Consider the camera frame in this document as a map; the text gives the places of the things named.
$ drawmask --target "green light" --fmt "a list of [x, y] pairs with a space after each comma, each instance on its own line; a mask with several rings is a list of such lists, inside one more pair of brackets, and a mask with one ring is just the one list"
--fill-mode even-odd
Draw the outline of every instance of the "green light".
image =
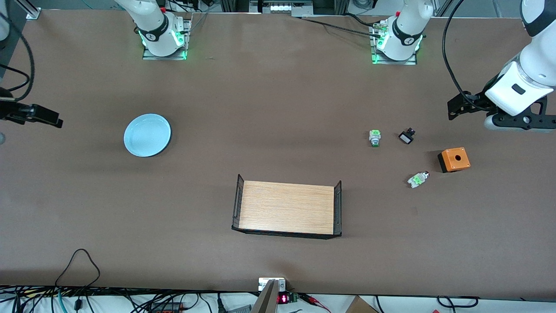
[[182, 46], [183, 45], [183, 35], [182, 34], [177, 34], [175, 31], [171, 32], [172, 37], [174, 37], [174, 40], [176, 41], [176, 44], [178, 46]]

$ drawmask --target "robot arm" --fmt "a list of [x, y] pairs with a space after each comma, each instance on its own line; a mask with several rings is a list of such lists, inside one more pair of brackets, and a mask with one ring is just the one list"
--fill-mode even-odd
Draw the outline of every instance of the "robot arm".
[[[485, 127], [493, 130], [556, 129], [556, 116], [546, 115], [547, 94], [556, 86], [556, 0], [522, 0], [521, 15], [531, 43], [508, 61], [476, 95], [467, 93], [448, 102], [448, 118], [487, 111]], [[534, 113], [532, 104], [540, 105]]]
[[399, 14], [381, 23], [387, 27], [381, 33], [383, 38], [376, 48], [392, 60], [409, 59], [423, 39], [423, 30], [433, 11], [432, 0], [404, 0]]
[[144, 46], [153, 55], [169, 56], [185, 44], [183, 18], [162, 13], [155, 0], [115, 1], [131, 15]]

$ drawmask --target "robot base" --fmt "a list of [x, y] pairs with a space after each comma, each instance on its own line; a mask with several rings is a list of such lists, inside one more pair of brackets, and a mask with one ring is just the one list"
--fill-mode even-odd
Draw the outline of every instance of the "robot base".
[[184, 19], [183, 26], [178, 26], [177, 31], [185, 31], [186, 33], [181, 35], [180, 33], [176, 32], [176, 41], [180, 43], [183, 42], [183, 46], [179, 47], [176, 52], [172, 53], [169, 56], [155, 56], [149, 50], [147, 50], [147, 47], [145, 47], [143, 50], [143, 60], [186, 60], [187, 49], [189, 47], [189, 35], [191, 32], [191, 20]]
[[[374, 27], [369, 27], [369, 32], [373, 34], [382, 35], [380, 31], [376, 30]], [[382, 51], [378, 50], [376, 46], [379, 44], [381, 38], [370, 37], [371, 40], [371, 58], [373, 64], [395, 64], [395, 65], [417, 65], [417, 51], [419, 46], [413, 52], [413, 55], [404, 61], [396, 61], [387, 57]]]

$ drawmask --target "light blue plate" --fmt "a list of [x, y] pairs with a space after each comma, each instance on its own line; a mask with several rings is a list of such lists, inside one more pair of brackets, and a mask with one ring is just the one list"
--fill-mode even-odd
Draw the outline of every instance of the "light blue plate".
[[172, 130], [170, 123], [158, 114], [141, 115], [127, 126], [123, 143], [138, 157], [151, 157], [168, 146]]

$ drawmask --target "orange box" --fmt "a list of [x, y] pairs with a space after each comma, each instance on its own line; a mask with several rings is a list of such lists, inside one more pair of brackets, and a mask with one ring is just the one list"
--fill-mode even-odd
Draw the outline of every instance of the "orange box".
[[442, 151], [438, 155], [438, 161], [440, 161], [442, 173], [456, 172], [471, 167], [471, 163], [469, 163], [469, 158], [463, 147]]

